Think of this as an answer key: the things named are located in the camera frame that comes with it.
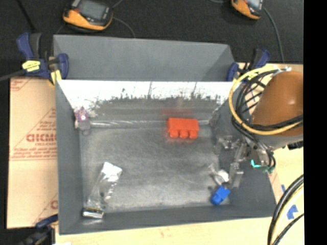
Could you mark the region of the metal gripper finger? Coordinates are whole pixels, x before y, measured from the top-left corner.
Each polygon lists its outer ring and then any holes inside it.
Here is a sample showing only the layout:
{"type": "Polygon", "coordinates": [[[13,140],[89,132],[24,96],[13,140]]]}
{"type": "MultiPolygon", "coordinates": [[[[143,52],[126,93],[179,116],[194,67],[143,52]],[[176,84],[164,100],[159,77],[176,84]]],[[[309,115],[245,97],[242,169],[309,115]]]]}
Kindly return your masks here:
{"type": "Polygon", "coordinates": [[[239,148],[241,141],[233,136],[218,137],[215,143],[215,152],[220,154],[222,151],[234,151],[239,148]]]}
{"type": "Polygon", "coordinates": [[[244,171],[241,169],[238,162],[233,162],[230,164],[229,169],[229,186],[230,188],[238,188],[241,184],[244,171]]]}

